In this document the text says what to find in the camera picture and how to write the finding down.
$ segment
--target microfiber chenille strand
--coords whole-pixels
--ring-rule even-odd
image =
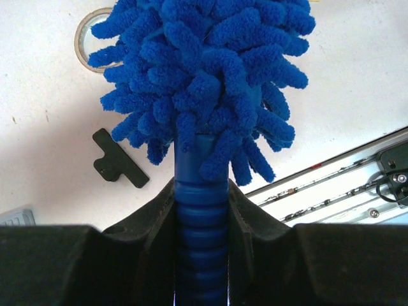
[[[105,110],[127,114],[113,131],[136,148],[148,146],[159,164],[177,137],[184,152],[195,134],[218,135],[200,173],[216,178],[232,163],[238,185],[251,171],[267,182],[272,168],[255,142],[274,152],[289,148],[295,130],[281,92],[303,89],[306,75],[288,59],[304,54],[315,20],[308,0],[119,0],[92,33],[119,36],[91,54],[94,67],[116,89],[101,98]]]

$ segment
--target wire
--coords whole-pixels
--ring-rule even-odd
[[[391,172],[386,173],[386,176],[383,177],[382,179],[378,180],[378,182],[377,182],[377,184],[375,186],[375,191],[378,194],[378,196],[381,199],[383,199],[385,202],[388,202],[388,203],[398,203],[398,202],[401,202],[401,201],[404,201],[404,200],[408,199],[408,194],[406,194],[403,191],[402,191],[402,194],[404,195],[404,197],[400,198],[400,199],[397,199],[397,200],[390,199],[390,198],[386,197],[385,195],[381,194],[381,190],[380,190],[381,185],[383,185],[385,183],[388,183],[390,178],[395,176],[395,175],[407,175],[408,176],[408,169],[403,169],[403,170],[398,170],[398,171],[391,171]]]

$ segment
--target ribbed handle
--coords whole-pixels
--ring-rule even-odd
[[[196,135],[188,153],[175,141],[177,306],[227,305],[228,167],[211,182],[199,174],[216,140],[212,135]]]

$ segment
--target black plastic clip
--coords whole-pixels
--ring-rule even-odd
[[[142,169],[114,142],[105,129],[93,134],[93,140],[105,152],[105,156],[95,160],[94,168],[108,182],[116,182],[124,174],[136,188],[142,188],[149,177]]]

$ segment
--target white table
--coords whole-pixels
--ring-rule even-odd
[[[32,208],[37,224],[93,224],[123,219],[173,176],[173,154],[160,166],[121,145],[151,178],[136,189],[124,177],[105,182],[93,168],[103,152],[92,141],[122,116],[103,112],[112,90],[86,70],[73,50],[75,30],[111,0],[0,0],[0,212]],[[408,125],[408,6],[405,0],[322,0],[312,3],[317,27],[304,91],[288,90],[292,149],[271,153],[277,178],[308,168]],[[266,183],[255,177],[248,192]]]

